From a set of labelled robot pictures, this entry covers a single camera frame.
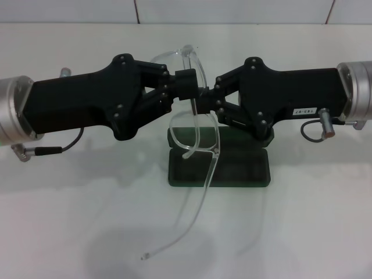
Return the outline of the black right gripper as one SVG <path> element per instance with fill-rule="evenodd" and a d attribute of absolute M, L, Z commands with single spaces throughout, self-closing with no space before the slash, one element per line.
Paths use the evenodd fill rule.
<path fill-rule="evenodd" d="M 241 107 L 225 100 L 238 90 Z M 347 99 L 336 68 L 276 71 L 254 57 L 216 77 L 200 97 L 200 113 L 214 111 L 220 124 L 266 139 L 279 121 L 316 118 L 320 109 L 338 117 Z"/>

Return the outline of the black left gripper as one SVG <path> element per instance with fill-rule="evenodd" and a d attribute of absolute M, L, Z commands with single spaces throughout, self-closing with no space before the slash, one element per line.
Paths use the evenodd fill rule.
<path fill-rule="evenodd" d="M 137 129 L 130 114 L 141 94 L 140 70 L 129 54 L 114 57 L 104 69 L 88 74 L 37 81 L 23 114 L 38 134 L 106 126 L 115 139 L 132 139 Z M 173 96 L 151 91 L 135 108 L 135 124 L 145 126 L 171 112 Z"/>

